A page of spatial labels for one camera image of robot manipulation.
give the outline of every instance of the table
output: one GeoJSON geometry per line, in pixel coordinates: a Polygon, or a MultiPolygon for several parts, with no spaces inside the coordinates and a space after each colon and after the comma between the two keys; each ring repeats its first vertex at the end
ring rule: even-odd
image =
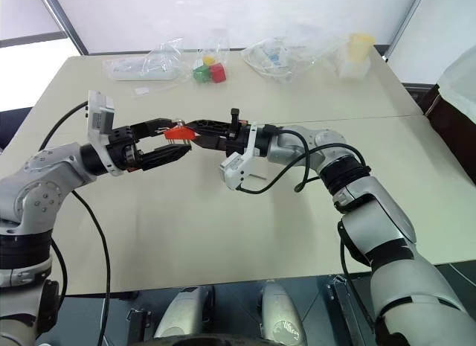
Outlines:
{"type": "MultiPolygon", "coordinates": [[[[234,58],[231,55],[231,62],[237,64],[234,74],[238,79],[239,61],[234,58]]],[[[365,88],[367,84],[382,84],[393,76],[385,71],[388,68],[383,61],[374,62],[375,80],[361,85],[361,89],[369,92],[372,89],[365,88]]],[[[156,116],[152,96],[144,97],[144,101],[135,106],[141,118],[126,122],[126,115],[137,118],[126,104],[135,100],[126,98],[123,89],[118,88],[122,84],[101,77],[98,65],[98,57],[79,57],[66,62],[0,156],[0,178],[16,170],[36,150],[53,123],[47,124],[49,120],[55,121],[80,101],[85,89],[94,88],[95,84],[90,86],[91,82],[84,76],[89,69],[96,69],[94,72],[99,75],[87,76],[97,82],[97,88],[116,97],[120,123],[115,126],[156,116]],[[69,87],[68,94],[64,92],[65,87],[69,87]],[[46,112],[54,118],[47,120],[46,112]]],[[[250,80],[260,82],[264,87],[261,92],[285,89],[259,81],[262,78],[248,72],[246,66],[241,69],[250,80]]],[[[302,119],[299,124],[311,129],[335,129],[360,149],[373,168],[374,176],[411,218],[418,237],[418,249],[432,263],[474,259],[475,186],[397,83],[389,82],[385,88],[392,91],[390,94],[380,92],[382,95],[376,95],[377,100],[382,97],[381,103],[387,102],[380,105],[379,114],[375,110],[378,102],[364,104],[371,99],[362,96],[362,100],[355,99],[351,104],[349,97],[347,110],[307,111],[296,108],[302,119]],[[403,102],[410,103],[397,104],[399,95],[403,102]]],[[[218,90],[219,86],[212,87],[206,87],[204,91],[202,87],[176,87],[162,92],[155,99],[170,100],[170,104],[164,104],[167,112],[161,114],[164,117],[183,115],[184,118],[191,116],[191,120],[216,118],[213,115],[216,114],[217,119],[228,120],[230,105],[226,108],[223,105],[226,94],[233,94],[232,87],[224,88],[226,94],[218,90]],[[210,97],[216,94],[222,102],[212,103],[210,111],[207,107],[197,108],[198,101],[193,107],[177,105],[177,112],[171,110],[174,99],[186,91],[190,92],[190,97],[183,97],[184,100],[193,100],[201,94],[210,97]]],[[[331,89],[321,93],[325,94],[322,101],[331,101],[331,95],[337,94],[331,89]]],[[[255,94],[257,100],[266,100],[258,91],[255,94]]],[[[307,94],[310,99],[314,93],[307,94]]],[[[236,99],[252,101],[248,97],[236,99]]],[[[272,117],[272,121],[286,124],[299,122],[290,118],[292,109],[286,111],[282,103],[272,108],[266,105],[261,110],[254,106],[254,109],[244,107],[242,116],[255,119],[272,117]]],[[[71,141],[85,143],[85,128],[84,119],[75,117],[53,137],[51,145],[71,141]]],[[[162,144],[164,141],[157,137],[144,140],[141,147],[149,150],[162,144]]],[[[341,272],[336,231],[341,216],[333,208],[331,196],[320,182],[307,185],[302,193],[294,193],[292,188],[302,179],[303,173],[303,168],[297,167],[268,193],[250,196],[228,190],[221,182],[218,166],[222,160],[221,152],[194,147],[173,164],[119,178],[101,176],[93,185],[78,189],[93,207],[108,240],[113,292],[341,272]]],[[[257,159],[254,172],[272,178],[280,168],[268,164],[265,159],[257,159]]],[[[258,188],[265,183],[250,177],[247,187],[258,188]]],[[[100,240],[88,214],[71,196],[65,200],[58,215],[54,238],[68,265],[68,294],[103,292],[105,266],[100,240]]],[[[351,272],[369,270],[349,257],[347,260],[351,272]]],[[[52,278],[61,279],[56,262],[52,278]]]]}

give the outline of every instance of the black cable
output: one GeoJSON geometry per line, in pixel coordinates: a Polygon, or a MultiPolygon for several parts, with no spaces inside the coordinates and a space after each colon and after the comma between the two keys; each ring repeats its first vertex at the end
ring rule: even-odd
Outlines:
{"type": "Polygon", "coordinates": [[[109,301],[111,298],[111,261],[109,259],[109,251],[107,249],[107,242],[106,237],[103,233],[103,229],[97,221],[97,218],[94,215],[94,212],[92,211],[91,207],[89,207],[88,203],[78,194],[78,192],[73,190],[71,193],[83,204],[86,210],[88,210],[89,216],[91,216],[92,221],[94,222],[94,225],[97,228],[97,232],[101,237],[101,242],[103,243],[104,257],[106,259],[106,296],[104,297],[103,319],[101,320],[99,339],[97,340],[97,346],[102,346],[104,333],[106,332],[107,317],[109,314],[109,301]]]}
{"type": "Polygon", "coordinates": [[[278,130],[277,133],[279,135],[282,135],[282,134],[294,135],[294,136],[298,137],[300,142],[303,144],[304,157],[306,158],[306,164],[305,164],[305,168],[304,168],[304,177],[303,177],[303,181],[300,184],[296,185],[296,187],[295,187],[295,192],[301,192],[303,190],[304,186],[306,186],[307,178],[309,177],[309,168],[311,166],[311,154],[309,153],[309,146],[307,145],[307,141],[300,133],[295,132],[294,130],[282,129],[282,130],[278,130]]]}
{"type": "MultiPolygon", "coordinates": [[[[365,160],[364,160],[364,156],[362,156],[362,154],[355,148],[353,147],[352,145],[348,145],[348,144],[343,144],[343,143],[331,143],[331,144],[325,144],[325,145],[321,145],[319,147],[314,147],[312,148],[311,150],[309,150],[309,155],[313,154],[313,153],[316,153],[317,151],[320,151],[320,150],[323,150],[323,149],[328,149],[330,147],[343,147],[345,149],[348,149],[350,151],[352,151],[354,154],[357,155],[358,159],[360,160],[360,163],[365,166],[365,160]]],[[[289,164],[286,165],[286,167],[284,167],[280,173],[278,173],[276,175],[276,177],[267,185],[265,186],[264,188],[262,188],[261,190],[256,190],[256,191],[253,191],[253,190],[247,190],[245,188],[242,188],[241,185],[237,187],[237,190],[238,191],[242,191],[242,192],[245,192],[245,193],[250,193],[250,194],[253,194],[253,195],[259,195],[263,192],[266,192],[267,190],[269,190],[291,167],[293,167],[295,164],[297,164],[298,161],[300,161],[302,158],[304,158],[306,155],[306,153],[304,154],[301,154],[299,155],[297,158],[295,158],[293,161],[291,161],[289,164]]],[[[307,182],[310,182],[310,181],[314,181],[314,180],[317,180],[318,179],[318,176],[317,177],[314,177],[312,179],[309,179],[309,180],[306,180],[305,182],[301,182],[300,185],[302,184],[306,184],[307,182]]]]}
{"type": "Polygon", "coordinates": [[[350,286],[350,291],[354,295],[354,298],[357,301],[357,305],[362,311],[362,314],[364,315],[365,321],[368,323],[369,328],[372,330],[372,333],[374,332],[374,321],[372,319],[372,316],[370,316],[369,311],[364,305],[364,302],[362,301],[360,295],[357,292],[356,286],[354,285],[352,279],[349,276],[349,272],[347,271],[347,266],[345,263],[345,253],[344,253],[344,242],[341,240],[341,265],[342,265],[342,270],[344,271],[344,276],[346,280],[349,282],[350,286]]]}
{"type": "MultiPolygon", "coordinates": [[[[46,135],[45,140],[43,140],[39,151],[45,149],[46,145],[48,142],[51,140],[51,137],[53,134],[58,130],[58,128],[63,124],[69,117],[71,117],[75,112],[81,110],[85,106],[88,105],[88,102],[82,102],[81,104],[75,106],[72,110],[67,112],[65,115],[63,115],[56,124],[54,124],[53,128],[51,128],[50,132],[46,135]]],[[[96,216],[94,215],[94,212],[92,211],[91,207],[89,207],[88,203],[78,194],[76,191],[71,192],[74,197],[80,201],[83,206],[86,208],[86,210],[89,212],[89,216],[91,217],[94,225],[96,226],[97,232],[100,235],[101,242],[103,244],[103,249],[104,249],[104,257],[106,259],[106,296],[104,298],[104,309],[103,309],[103,315],[102,315],[102,320],[101,320],[101,328],[100,328],[100,333],[99,333],[99,339],[97,340],[98,346],[102,346],[103,344],[103,337],[104,333],[106,332],[106,324],[107,324],[107,318],[109,314],[109,301],[111,297],[111,261],[109,259],[109,251],[107,248],[107,242],[106,242],[106,237],[104,236],[103,229],[101,228],[99,222],[97,221],[96,216]]],[[[57,259],[59,262],[59,265],[61,267],[61,272],[62,272],[62,289],[61,289],[61,295],[59,297],[59,307],[61,307],[62,302],[65,299],[66,296],[66,289],[68,287],[68,272],[66,270],[66,264],[65,260],[62,257],[61,251],[58,248],[58,245],[54,242],[54,240],[51,240],[51,246],[53,247],[53,250],[55,254],[57,255],[57,259]]]]}

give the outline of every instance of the red object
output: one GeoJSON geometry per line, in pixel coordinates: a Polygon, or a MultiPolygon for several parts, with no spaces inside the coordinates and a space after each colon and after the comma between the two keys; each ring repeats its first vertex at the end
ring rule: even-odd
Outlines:
{"type": "Polygon", "coordinates": [[[216,65],[211,65],[210,74],[211,74],[212,81],[215,83],[220,83],[226,80],[225,69],[223,68],[221,63],[217,63],[216,65]]]}
{"type": "Polygon", "coordinates": [[[164,136],[170,140],[193,140],[195,139],[195,132],[185,126],[176,126],[166,130],[164,136]]]}

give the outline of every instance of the plastic bag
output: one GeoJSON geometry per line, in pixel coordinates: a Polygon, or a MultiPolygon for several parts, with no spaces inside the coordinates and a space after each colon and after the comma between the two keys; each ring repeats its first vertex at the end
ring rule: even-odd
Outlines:
{"type": "Polygon", "coordinates": [[[174,39],[143,56],[106,60],[103,67],[113,80],[176,80],[188,73],[181,43],[174,39]]]}
{"type": "Polygon", "coordinates": [[[197,52],[193,78],[199,83],[220,83],[226,80],[226,64],[230,39],[226,29],[215,29],[197,52]]]}
{"type": "Polygon", "coordinates": [[[476,46],[458,57],[438,80],[438,92],[476,124],[476,46]]]}
{"type": "Polygon", "coordinates": [[[246,48],[242,58],[259,74],[280,83],[291,82],[317,61],[335,53],[343,39],[312,26],[297,26],[285,36],[277,36],[246,48]]]}

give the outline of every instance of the green block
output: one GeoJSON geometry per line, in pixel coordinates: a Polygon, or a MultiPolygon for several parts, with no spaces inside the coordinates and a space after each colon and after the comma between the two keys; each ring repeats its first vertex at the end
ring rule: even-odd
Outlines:
{"type": "Polygon", "coordinates": [[[206,83],[211,80],[210,67],[202,65],[193,70],[193,78],[199,83],[206,83]]]}

